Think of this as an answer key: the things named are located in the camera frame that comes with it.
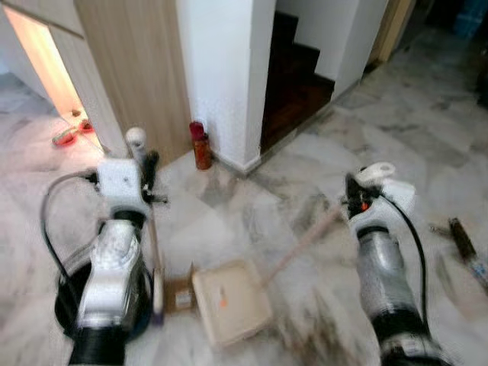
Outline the wooden handled broom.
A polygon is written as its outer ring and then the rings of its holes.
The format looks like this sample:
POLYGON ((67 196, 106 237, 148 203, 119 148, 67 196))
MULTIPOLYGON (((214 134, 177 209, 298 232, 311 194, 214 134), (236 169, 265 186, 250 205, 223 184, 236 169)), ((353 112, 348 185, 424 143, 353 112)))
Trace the wooden handled broom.
MULTIPOLYGON (((125 135, 127 146, 131 150, 133 159, 142 167, 143 175, 143 160, 149 151, 149 140, 147 139, 146 131, 140 127, 130 128, 125 135)), ((149 217, 149 237, 152 264, 152 318, 151 322, 156 326, 162 326, 165 321, 164 311, 164 265, 162 255, 159 250, 159 237, 156 229, 156 212, 154 212, 153 205, 150 206, 151 216, 149 217)))

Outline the small brown cardboard box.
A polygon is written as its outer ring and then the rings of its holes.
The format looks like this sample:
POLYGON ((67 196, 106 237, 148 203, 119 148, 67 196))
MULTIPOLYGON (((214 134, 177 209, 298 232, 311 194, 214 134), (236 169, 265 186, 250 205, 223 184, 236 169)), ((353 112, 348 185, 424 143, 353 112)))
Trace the small brown cardboard box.
POLYGON ((189 278, 166 280, 164 290, 164 311, 166 314, 194 310, 196 297, 189 278))

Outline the beige dustpan with wooden handle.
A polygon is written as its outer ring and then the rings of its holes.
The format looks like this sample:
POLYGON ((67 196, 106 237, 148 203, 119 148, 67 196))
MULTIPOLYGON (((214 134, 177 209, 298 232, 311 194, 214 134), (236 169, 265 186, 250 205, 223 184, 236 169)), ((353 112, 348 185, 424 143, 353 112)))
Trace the beige dustpan with wooden handle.
POLYGON ((266 290, 272 279, 341 219, 341 210, 339 204, 328 209, 269 273, 259 273, 250 258, 233 259, 217 268, 193 273, 197 309, 213 348, 237 344, 271 324, 273 309, 266 290))

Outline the red pet bowl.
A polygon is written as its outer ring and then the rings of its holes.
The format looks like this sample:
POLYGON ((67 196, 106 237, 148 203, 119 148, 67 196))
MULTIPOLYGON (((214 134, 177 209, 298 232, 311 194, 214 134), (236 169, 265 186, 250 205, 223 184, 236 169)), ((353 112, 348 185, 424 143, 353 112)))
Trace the red pet bowl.
POLYGON ((62 149, 63 147, 71 146, 74 144, 77 139, 77 133, 74 130, 64 130, 60 133, 57 133, 55 136, 52 137, 51 143, 56 149, 62 149))

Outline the light wood cabinet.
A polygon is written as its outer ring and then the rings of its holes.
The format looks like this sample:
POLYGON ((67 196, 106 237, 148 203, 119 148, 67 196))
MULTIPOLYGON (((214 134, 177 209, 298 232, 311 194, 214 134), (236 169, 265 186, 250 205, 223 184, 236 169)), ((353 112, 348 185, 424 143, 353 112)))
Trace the light wood cabinet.
POLYGON ((175 0, 0 0, 0 63, 112 156, 133 127, 162 165, 192 149, 175 0))

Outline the dark wooden staircase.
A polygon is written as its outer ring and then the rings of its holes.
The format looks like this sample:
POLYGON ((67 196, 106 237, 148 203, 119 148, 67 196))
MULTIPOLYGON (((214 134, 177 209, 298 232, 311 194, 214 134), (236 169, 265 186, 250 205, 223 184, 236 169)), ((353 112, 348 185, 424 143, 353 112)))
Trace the dark wooden staircase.
POLYGON ((295 41, 299 18, 273 14, 259 150, 267 153, 331 101, 335 81, 315 73, 320 49, 295 41))

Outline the black plastic bucket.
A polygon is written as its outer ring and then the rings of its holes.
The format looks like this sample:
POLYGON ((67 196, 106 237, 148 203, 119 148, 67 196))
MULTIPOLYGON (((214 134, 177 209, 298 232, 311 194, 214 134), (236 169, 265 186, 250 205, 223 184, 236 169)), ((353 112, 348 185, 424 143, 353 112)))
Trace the black plastic bucket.
MULTIPOLYGON (((69 273, 71 285, 75 287, 77 296, 80 297, 91 272, 88 253, 79 251, 70 255, 66 259, 64 266, 66 266, 66 270, 69 273)), ((146 268, 143 269, 142 276, 142 299, 140 299, 140 305, 137 307, 136 322, 133 324, 131 332, 129 332, 127 342, 132 342, 134 339, 139 338, 149 328, 151 317, 153 317, 153 294, 151 294, 153 276, 151 271, 146 268)), ((59 282, 58 297, 56 297, 55 306, 53 306, 53 313, 55 313, 59 327, 63 329, 63 334, 69 339, 74 339, 73 332, 78 302, 74 300, 71 294, 69 285, 59 282)))

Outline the blue container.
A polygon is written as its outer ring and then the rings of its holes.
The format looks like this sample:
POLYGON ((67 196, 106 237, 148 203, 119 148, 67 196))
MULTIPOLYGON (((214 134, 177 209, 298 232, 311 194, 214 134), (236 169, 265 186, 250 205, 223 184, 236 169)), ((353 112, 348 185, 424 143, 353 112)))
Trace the blue container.
POLYGON ((461 10, 454 19, 454 34, 473 38, 487 18, 488 0, 463 0, 461 10))

